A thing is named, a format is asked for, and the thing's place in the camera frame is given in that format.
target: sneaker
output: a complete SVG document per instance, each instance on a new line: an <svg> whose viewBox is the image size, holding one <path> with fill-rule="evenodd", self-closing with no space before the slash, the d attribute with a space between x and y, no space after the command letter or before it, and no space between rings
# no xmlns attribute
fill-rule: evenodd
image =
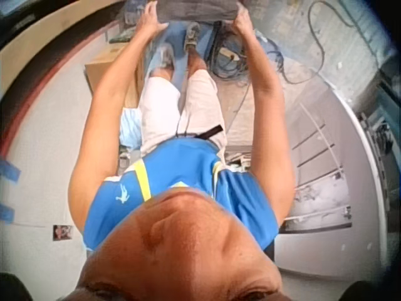
<svg viewBox="0 0 401 301"><path fill-rule="evenodd" d="M174 70L175 59L173 46L169 43L163 43L160 46L160 55L162 57L162 62L160 64L161 68L171 68Z"/></svg>
<svg viewBox="0 0 401 301"><path fill-rule="evenodd" d="M196 48L198 43L199 33L201 32L201 26L198 22L191 22L187 27L187 35L185 36L184 51L188 50L188 46Z"/></svg>

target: person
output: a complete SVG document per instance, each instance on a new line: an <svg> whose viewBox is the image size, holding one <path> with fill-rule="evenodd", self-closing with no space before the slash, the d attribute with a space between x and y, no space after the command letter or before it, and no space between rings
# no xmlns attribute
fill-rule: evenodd
<svg viewBox="0 0 401 301"><path fill-rule="evenodd" d="M199 25L191 23L182 115L170 82L174 54L165 47L139 104L143 157L115 176L128 84L147 43L168 26L158 22L156 5L146 5L93 96L68 195L93 253L65 300L279 300L280 274L263 249L289 212L294 172L283 89L244 6L232 28L243 40L254 94L250 172L233 172L218 156L227 143L218 132L224 121L196 52Z"/></svg>

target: eye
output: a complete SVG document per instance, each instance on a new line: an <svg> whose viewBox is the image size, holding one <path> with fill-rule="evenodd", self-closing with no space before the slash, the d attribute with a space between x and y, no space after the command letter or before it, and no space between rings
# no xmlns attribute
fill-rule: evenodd
<svg viewBox="0 0 401 301"><path fill-rule="evenodd" d="M104 301L126 301L127 298L123 296L116 288L109 285L101 284L101 287L86 287L93 295Z"/></svg>
<svg viewBox="0 0 401 301"><path fill-rule="evenodd" d="M262 301L267 300L269 293L268 292L250 292L239 298L236 298L235 301Z"/></svg>

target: blue t-shirt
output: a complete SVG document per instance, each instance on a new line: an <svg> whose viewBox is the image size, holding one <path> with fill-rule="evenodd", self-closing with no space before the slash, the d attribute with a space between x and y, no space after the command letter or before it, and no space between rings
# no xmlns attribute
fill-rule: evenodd
<svg viewBox="0 0 401 301"><path fill-rule="evenodd" d="M205 140L172 139L160 144L122 176L107 178L86 219L86 247L97 248L119 222L151 196L171 187L189 186L207 193L236 216L265 249L278 234L269 201L250 173L230 171L221 164L217 151Z"/></svg>

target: hand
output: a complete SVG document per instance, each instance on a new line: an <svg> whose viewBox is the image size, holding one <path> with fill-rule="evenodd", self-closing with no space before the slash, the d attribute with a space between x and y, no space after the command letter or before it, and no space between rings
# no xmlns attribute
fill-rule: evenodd
<svg viewBox="0 0 401 301"><path fill-rule="evenodd" d="M254 36L253 25L245 6L237 1L238 14L232 23L233 30L243 38Z"/></svg>
<svg viewBox="0 0 401 301"><path fill-rule="evenodd" d="M145 33L150 38L153 38L168 27L168 23L159 23L157 20L156 5L157 1L146 4L145 10L137 24L137 33Z"/></svg>

